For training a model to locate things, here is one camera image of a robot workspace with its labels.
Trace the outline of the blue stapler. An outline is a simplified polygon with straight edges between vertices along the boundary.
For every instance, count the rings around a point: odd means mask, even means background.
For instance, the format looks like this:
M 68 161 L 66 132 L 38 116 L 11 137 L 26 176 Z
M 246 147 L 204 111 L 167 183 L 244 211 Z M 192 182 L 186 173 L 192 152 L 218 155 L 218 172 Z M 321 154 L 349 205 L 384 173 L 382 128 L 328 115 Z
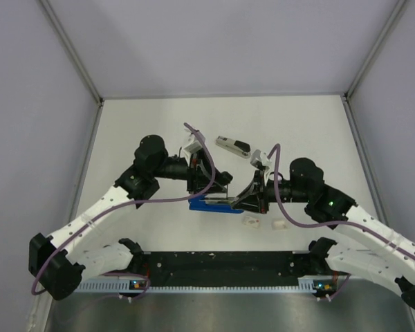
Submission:
M 233 209 L 231 201 L 227 198 L 208 198 L 201 196 L 188 201 L 189 209 L 200 212 L 216 212 L 225 214 L 241 214 L 243 210 Z

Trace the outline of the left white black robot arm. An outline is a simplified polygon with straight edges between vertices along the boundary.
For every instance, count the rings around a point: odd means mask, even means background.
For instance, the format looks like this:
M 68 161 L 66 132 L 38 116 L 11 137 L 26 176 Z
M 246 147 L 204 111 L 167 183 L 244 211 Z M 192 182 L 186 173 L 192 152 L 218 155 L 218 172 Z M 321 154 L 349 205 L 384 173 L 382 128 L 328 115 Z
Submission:
M 145 136 L 131 166 L 97 202 L 48 236 L 39 233 L 30 240 L 32 295 L 48 293 L 62 300 L 89 279 L 121 270 L 138 273 L 143 258 L 136 242 L 122 238 L 98 249 L 92 249 L 92 243 L 146 203 L 177 203 L 225 192 L 232 179 L 214 166 L 199 131 L 189 135 L 182 156 L 170 156 L 160 136 Z

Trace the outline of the grey black stapler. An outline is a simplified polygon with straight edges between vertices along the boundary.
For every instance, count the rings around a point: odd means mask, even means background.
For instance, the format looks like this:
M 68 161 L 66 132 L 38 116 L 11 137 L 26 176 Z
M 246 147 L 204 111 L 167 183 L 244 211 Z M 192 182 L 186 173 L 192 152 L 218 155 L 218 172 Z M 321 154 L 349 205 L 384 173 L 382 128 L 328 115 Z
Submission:
M 215 140 L 215 144 L 222 149 L 225 149 L 230 153 L 233 153 L 242 158 L 250 157 L 251 148 L 250 145 L 246 142 L 226 138 L 224 136 L 218 136 Z

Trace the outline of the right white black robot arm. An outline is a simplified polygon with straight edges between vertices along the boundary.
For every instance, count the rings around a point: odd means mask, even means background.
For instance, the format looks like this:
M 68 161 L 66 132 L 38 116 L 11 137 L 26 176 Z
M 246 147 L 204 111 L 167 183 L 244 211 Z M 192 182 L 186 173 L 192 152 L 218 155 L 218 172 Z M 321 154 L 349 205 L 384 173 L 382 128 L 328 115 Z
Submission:
M 309 246 L 309 266 L 319 274 L 329 269 L 369 280 L 397 294 L 415 310 L 415 242 L 370 215 L 355 199 L 324 182 L 324 172 L 312 160 L 290 163 L 290 178 L 270 179 L 258 167 L 254 178 L 232 200 L 235 210 L 265 214 L 271 203 L 305 203 L 314 221 L 367 248 L 358 252 L 340 242 L 320 238 Z

